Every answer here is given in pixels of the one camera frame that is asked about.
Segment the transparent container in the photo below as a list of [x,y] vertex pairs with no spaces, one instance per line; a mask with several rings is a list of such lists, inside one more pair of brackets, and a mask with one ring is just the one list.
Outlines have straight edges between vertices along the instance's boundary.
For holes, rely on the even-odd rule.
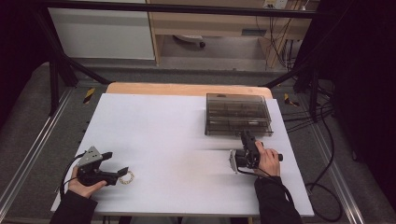
[[205,135],[235,135],[250,130],[254,135],[271,136],[271,118],[265,99],[259,95],[208,93]]

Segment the white tabletop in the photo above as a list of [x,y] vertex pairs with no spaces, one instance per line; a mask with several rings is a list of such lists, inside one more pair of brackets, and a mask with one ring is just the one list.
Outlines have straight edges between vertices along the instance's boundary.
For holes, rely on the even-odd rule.
[[[113,152],[101,170],[129,166],[134,181],[96,192],[95,212],[113,216],[252,217],[259,214],[254,176],[228,161],[240,138],[205,135],[203,96],[103,94],[77,154]],[[281,177],[301,216],[313,216],[276,100],[266,100],[271,137],[256,137],[283,154]],[[56,198],[51,211],[60,202]]]

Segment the white ring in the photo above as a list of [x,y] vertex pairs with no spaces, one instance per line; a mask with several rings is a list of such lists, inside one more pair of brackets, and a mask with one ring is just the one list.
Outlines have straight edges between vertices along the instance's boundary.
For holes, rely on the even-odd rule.
[[120,183],[123,185],[127,185],[127,184],[131,183],[132,180],[134,180],[134,173],[132,173],[132,171],[128,171],[127,174],[131,175],[131,178],[129,180],[123,180],[122,177],[119,178]]

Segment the black sleeve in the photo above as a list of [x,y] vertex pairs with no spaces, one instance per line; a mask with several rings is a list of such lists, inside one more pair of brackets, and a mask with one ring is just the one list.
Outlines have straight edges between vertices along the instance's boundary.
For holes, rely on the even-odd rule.
[[96,201],[68,190],[49,224],[89,224],[96,205]]
[[[279,184],[279,176],[272,177]],[[257,178],[254,183],[259,200],[260,220],[262,224],[303,223],[294,206],[286,200],[285,191],[273,180]]]

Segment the white wall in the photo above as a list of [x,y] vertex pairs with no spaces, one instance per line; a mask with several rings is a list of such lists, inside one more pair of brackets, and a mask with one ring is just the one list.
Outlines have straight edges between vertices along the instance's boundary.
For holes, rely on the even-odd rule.
[[50,8],[49,13],[70,57],[154,60],[147,12]]

